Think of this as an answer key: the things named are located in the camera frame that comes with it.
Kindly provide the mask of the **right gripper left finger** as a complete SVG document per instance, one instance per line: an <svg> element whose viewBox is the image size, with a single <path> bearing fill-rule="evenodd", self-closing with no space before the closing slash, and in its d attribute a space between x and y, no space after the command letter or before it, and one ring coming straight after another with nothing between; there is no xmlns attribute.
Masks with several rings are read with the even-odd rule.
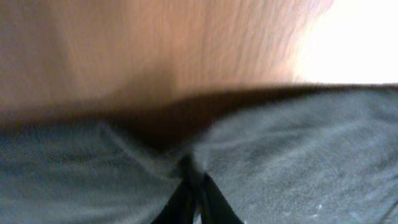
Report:
<svg viewBox="0 0 398 224"><path fill-rule="evenodd" d="M196 206L192 188L183 180L151 224L192 224Z"/></svg>

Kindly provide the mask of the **dark green Nike t-shirt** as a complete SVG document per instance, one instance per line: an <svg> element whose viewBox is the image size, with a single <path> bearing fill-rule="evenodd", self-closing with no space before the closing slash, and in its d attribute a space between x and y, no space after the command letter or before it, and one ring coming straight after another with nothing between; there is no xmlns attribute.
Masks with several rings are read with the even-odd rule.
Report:
<svg viewBox="0 0 398 224"><path fill-rule="evenodd" d="M185 161L243 223L396 223L397 92L257 106L159 152L105 121L1 135L2 223L150 223Z"/></svg>

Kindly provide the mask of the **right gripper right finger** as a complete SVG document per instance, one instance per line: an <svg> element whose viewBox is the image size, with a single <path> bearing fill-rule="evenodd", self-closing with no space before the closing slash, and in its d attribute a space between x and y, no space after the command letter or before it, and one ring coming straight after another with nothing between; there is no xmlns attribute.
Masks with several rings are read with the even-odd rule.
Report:
<svg viewBox="0 0 398 224"><path fill-rule="evenodd" d="M243 224L208 174L199 184L198 199L202 224Z"/></svg>

